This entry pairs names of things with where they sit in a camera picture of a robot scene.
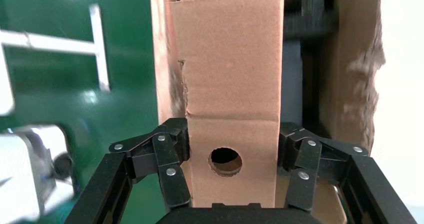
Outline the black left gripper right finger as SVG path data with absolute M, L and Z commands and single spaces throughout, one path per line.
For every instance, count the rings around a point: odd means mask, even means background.
M 415 219 L 376 161 L 359 145 L 280 124 L 278 168 L 289 176 L 284 206 L 310 215 L 317 179 L 335 185 L 354 224 L 413 224 Z

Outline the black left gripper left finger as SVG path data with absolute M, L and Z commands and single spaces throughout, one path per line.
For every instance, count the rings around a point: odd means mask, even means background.
M 149 133 L 112 143 L 65 220 L 67 224 L 118 224 L 132 187 L 158 176 L 167 212 L 191 206 L 181 164 L 190 158 L 188 121 L 169 118 Z

